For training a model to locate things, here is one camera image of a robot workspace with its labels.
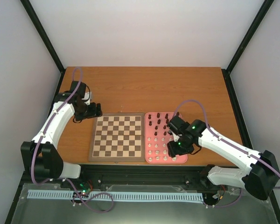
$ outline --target white robotic arm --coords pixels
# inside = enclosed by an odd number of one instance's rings
[[[168,123],[168,127],[174,137],[174,141],[167,144],[171,157],[191,154],[194,151],[193,144],[196,144],[199,147],[214,151],[238,167],[221,168],[209,165],[207,180],[211,184],[244,188],[261,200],[266,200],[275,187],[279,178],[257,160],[257,158],[261,158],[279,171],[272,153],[265,151],[262,154],[256,150],[246,148],[221,135],[212,127],[209,130],[206,124],[200,120],[195,120],[190,125],[180,117],[175,116]]]

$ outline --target chess square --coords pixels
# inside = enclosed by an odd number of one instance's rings
[[[105,152],[105,156],[106,156],[106,157],[111,156],[111,151],[106,151],[106,152]]]
[[[102,136],[101,136],[101,135],[96,135],[96,136],[94,137],[94,140],[98,140],[98,141],[100,141],[100,140],[101,140],[101,138],[102,138]]]
[[[111,151],[111,157],[117,157],[117,152],[116,151]]]
[[[122,157],[123,156],[123,152],[122,151],[117,151],[117,157]]]
[[[100,148],[101,148],[101,146],[94,146],[93,151],[99,151]]]
[[[103,130],[103,126],[97,126],[97,131],[102,131]]]
[[[129,143],[130,143],[130,141],[129,141],[129,140],[123,140],[123,145],[124,145],[124,146],[128,146],[128,145],[129,145]]]
[[[128,157],[129,156],[129,151],[123,151],[123,157]]]

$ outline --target wire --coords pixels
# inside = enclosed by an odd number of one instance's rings
[[[188,100],[183,101],[181,104],[179,104],[178,107],[176,108],[174,114],[173,114],[173,117],[176,115],[176,113],[178,112],[179,108],[180,108],[182,105],[184,105],[185,103],[187,103],[187,102],[195,102],[195,103],[199,104],[199,106],[201,107],[201,109],[202,109],[202,111],[203,111],[204,121],[205,121],[205,124],[206,124],[206,128],[209,130],[210,133],[212,133],[216,138],[219,139],[219,135],[217,135],[216,133],[214,133],[213,130],[211,130],[211,128],[210,128],[210,125],[209,125],[209,123],[208,123],[208,121],[207,121],[206,111],[205,111],[204,106],[203,106],[199,101],[197,101],[197,100],[195,100],[195,99],[188,99]],[[238,151],[240,151],[240,152],[246,154],[246,155],[249,154],[247,151],[241,149],[240,147],[238,147],[238,146],[236,146],[236,145],[233,145],[232,143],[226,141],[226,140],[223,139],[223,138],[221,138],[220,140],[221,140],[222,142],[226,143],[227,145],[229,145],[229,146],[231,146],[231,147],[237,149]],[[273,171],[273,172],[280,178],[280,173],[279,173],[277,170],[275,170],[272,166],[270,166],[269,164],[267,164],[265,161],[263,161],[262,159],[258,158],[257,156],[255,156],[255,155],[253,155],[253,154],[250,154],[249,156],[252,157],[252,158],[254,158],[254,159],[256,159],[257,161],[261,162],[262,164],[264,164],[266,167],[268,167],[271,171]]]
[[[48,122],[47,122],[45,128],[43,129],[43,132],[42,132],[42,133],[43,133],[43,136],[41,136],[41,137],[39,138],[39,140],[38,140],[38,142],[37,142],[37,144],[36,144],[36,146],[35,146],[34,153],[33,153],[33,156],[32,156],[32,162],[31,162],[31,179],[32,179],[32,182],[33,182],[35,185],[37,185],[37,186],[40,186],[40,185],[44,184],[45,182],[47,182],[47,181],[49,180],[49,178],[48,178],[48,179],[42,181],[41,183],[38,183],[38,182],[36,182],[36,180],[35,180],[34,168],[35,168],[35,160],[36,160],[38,148],[39,148],[39,146],[40,146],[40,144],[41,144],[41,142],[42,142],[42,139],[43,139],[43,137],[45,136],[45,134],[46,134],[46,132],[47,132],[47,130],[48,130],[48,128],[49,128],[49,126],[50,126],[52,120],[53,120],[54,117],[56,116],[56,114],[57,114],[57,113],[62,109],[62,107],[63,107],[64,105],[66,105],[67,102],[73,97],[73,95],[76,93],[76,91],[78,90],[78,88],[79,88],[79,86],[80,86],[80,84],[81,84],[82,77],[83,77],[83,72],[82,72],[82,69],[81,69],[80,67],[76,67],[76,68],[73,70],[73,73],[72,73],[72,80],[74,80],[74,75],[75,75],[75,72],[76,72],[77,69],[80,70],[80,79],[79,79],[79,82],[78,82],[76,88],[75,88],[74,91],[69,95],[69,97],[56,109],[56,111],[52,114],[52,116],[49,118],[49,120],[48,120]]]
[[[77,189],[76,189],[75,185],[73,184],[73,182],[72,182],[70,179],[68,179],[68,178],[66,178],[66,180],[71,184],[71,186],[73,187],[75,193],[77,194],[76,196],[80,199],[80,201],[81,201],[88,209],[90,209],[91,211],[94,211],[94,212],[96,212],[96,213],[106,213],[106,212],[109,212],[109,211],[111,211],[111,210],[113,209],[113,207],[114,207],[114,199],[113,199],[113,197],[112,197],[111,194],[106,193],[106,192],[101,192],[101,193],[98,193],[98,194],[92,196],[92,197],[89,198],[88,200],[84,201],[84,200],[82,199],[82,197],[80,196],[79,192],[77,191]],[[96,198],[96,197],[98,197],[98,196],[100,196],[100,195],[107,195],[107,196],[110,197],[110,199],[111,199],[112,204],[111,204],[110,208],[108,208],[107,210],[103,210],[103,211],[96,210],[96,209],[93,209],[92,207],[89,207],[88,204],[87,204],[87,203],[90,202],[92,199],[94,199],[94,198]]]

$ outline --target robotic arm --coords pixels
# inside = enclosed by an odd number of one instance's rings
[[[64,162],[58,154],[56,149],[59,138],[72,116],[74,116],[73,121],[78,123],[84,119],[102,116],[102,110],[100,104],[90,102],[92,95],[90,91],[85,93],[86,84],[81,82],[78,85],[78,81],[72,81],[69,91],[59,93],[54,98],[52,112],[40,132],[31,142],[23,142],[21,154],[26,172],[31,172],[33,154],[37,142],[41,140],[35,158],[35,176],[53,179],[78,178],[80,176],[80,165]],[[77,86],[74,95],[60,108]]]
[[[260,200],[266,200],[279,180],[274,172],[254,158],[262,159],[279,172],[275,156],[269,151],[260,153],[246,148],[224,137],[212,127],[209,130],[201,120],[195,120],[190,125],[179,116],[174,116],[168,127],[174,137],[174,141],[167,144],[169,156],[190,154],[194,151],[195,144],[216,152],[238,167],[221,168],[208,165],[201,173],[201,183],[205,188],[212,184],[236,186],[246,189]]]

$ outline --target black metal frame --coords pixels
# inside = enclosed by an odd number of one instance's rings
[[[251,26],[249,27],[246,35],[244,36],[240,46],[238,47],[235,55],[233,56],[230,64],[227,69],[222,69],[222,74],[225,80],[226,89],[229,94],[231,101],[231,106],[235,115],[235,119],[238,125],[239,133],[243,142],[243,145],[249,148],[252,148],[252,144],[249,138],[249,134],[244,122],[240,106],[238,104],[238,99],[233,88],[233,84],[230,78],[230,74],[234,69],[239,58],[243,54],[245,48],[247,47],[249,41],[256,32],[261,21],[265,17],[267,11],[274,0],[264,0],[261,8],[259,9],[255,19],[253,20]],[[46,45],[48,51],[50,52],[56,66],[61,72],[61,76],[58,82],[58,86],[55,92],[55,95],[59,92],[60,86],[65,74],[65,69],[62,66],[62,63],[55,52],[41,22],[39,21],[31,3],[29,0],[21,0],[21,3],[25,7],[31,21],[33,22],[35,28],[37,29],[39,35],[41,36],[44,44]],[[185,189],[196,189],[200,192],[208,192],[197,184],[196,180],[199,176],[199,173],[204,167],[168,167],[168,166],[106,166],[106,165],[82,165],[81,176],[83,178],[92,179],[95,188],[105,189],[113,184],[144,184],[144,185],[173,185],[173,186],[182,186]],[[19,187],[17,189],[14,201],[8,213],[6,224],[11,223],[12,217],[19,200],[19,195],[24,183],[31,182],[31,178],[27,174],[23,174],[23,177],[20,181]],[[66,183],[62,183],[64,187],[69,187]],[[274,192],[270,195],[271,203],[278,222],[280,223],[280,209],[275,197]]]

